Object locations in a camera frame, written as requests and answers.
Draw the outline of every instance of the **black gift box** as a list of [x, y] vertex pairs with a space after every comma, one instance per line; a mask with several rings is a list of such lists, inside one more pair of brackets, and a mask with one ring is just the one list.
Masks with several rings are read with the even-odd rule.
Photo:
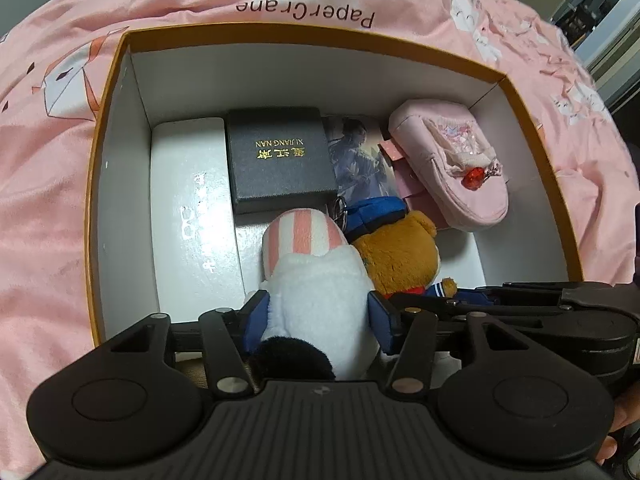
[[226, 142], [235, 213], [321, 207], [336, 195], [316, 108], [232, 110]]

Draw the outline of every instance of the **stuffed animal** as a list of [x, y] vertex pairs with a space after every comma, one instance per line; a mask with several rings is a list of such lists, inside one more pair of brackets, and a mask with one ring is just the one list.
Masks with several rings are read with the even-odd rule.
[[[422, 294], [433, 283], [440, 255], [434, 241], [436, 226], [424, 213], [407, 213], [396, 197], [363, 200], [347, 213], [347, 238], [360, 253], [377, 291], [388, 296]], [[433, 285], [434, 296], [452, 298], [456, 292], [451, 278]]]
[[262, 341], [247, 361], [255, 384], [265, 379], [333, 381], [331, 362], [315, 346], [293, 337], [270, 337]]
[[[287, 211], [265, 231], [262, 257], [266, 280], [260, 288], [270, 295], [263, 343], [302, 340], [326, 355], [337, 380], [362, 378], [379, 348], [367, 310], [374, 286], [334, 221], [315, 209]], [[268, 358], [288, 359], [295, 345], [280, 340]]]

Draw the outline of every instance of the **chinese characters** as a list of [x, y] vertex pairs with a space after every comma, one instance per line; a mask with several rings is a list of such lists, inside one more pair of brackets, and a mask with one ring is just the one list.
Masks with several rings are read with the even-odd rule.
[[281, 158], [283, 156], [305, 156], [304, 148], [274, 148], [272, 150], [258, 150], [256, 158], [273, 158], [275, 153], [276, 158]]

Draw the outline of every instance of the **white box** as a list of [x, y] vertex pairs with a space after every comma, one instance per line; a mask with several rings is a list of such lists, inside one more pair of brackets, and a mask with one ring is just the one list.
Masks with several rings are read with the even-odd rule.
[[[95, 341], [159, 310], [173, 320], [190, 320], [218, 306], [239, 308], [244, 293], [262, 279], [261, 236], [275, 214], [243, 216], [231, 225], [228, 182], [220, 182], [222, 125], [216, 119], [191, 120], [269, 106], [313, 106], [327, 115], [384, 120], [410, 98], [469, 107], [508, 176], [510, 209], [503, 222], [473, 235], [453, 230], [438, 235], [441, 276], [463, 287], [581, 280], [554, 172], [536, 125], [504, 74], [447, 52], [355, 30], [284, 23], [134, 30], [123, 36], [111, 67], [89, 172], [86, 260]], [[161, 136], [164, 146], [158, 144]], [[178, 166], [188, 153], [192, 165]], [[156, 173], [159, 161], [165, 169]], [[202, 267], [213, 254], [210, 238], [197, 238], [190, 249], [182, 240], [185, 220], [179, 209], [197, 203], [183, 204], [176, 190], [183, 189], [183, 197], [193, 202], [198, 193], [193, 179], [202, 171], [213, 171], [219, 182], [215, 192], [209, 184], [201, 191], [207, 208], [210, 200], [220, 208], [224, 243], [211, 260], [221, 269], [219, 276]], [[154, 218], [160, 210], [166, 222]], [[166, 238], [171, 233], [175, 240]], [[222, 287], [226, 280], [228, 287]]]

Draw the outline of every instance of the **metal screw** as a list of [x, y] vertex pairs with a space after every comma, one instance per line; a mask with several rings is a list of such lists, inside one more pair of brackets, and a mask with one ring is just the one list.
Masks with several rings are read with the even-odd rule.
[[391, 387], [399, 394], [416, 394], [421, 392], [424, 388], [422, 381], [414, 379], [413, 377], [404, 377], [402, 379], [396, 379]]
[[239, 394], [244, 392], [249, 383], [240, 377], [224, 377], [216, 383], [216, 387], [226, 394]]

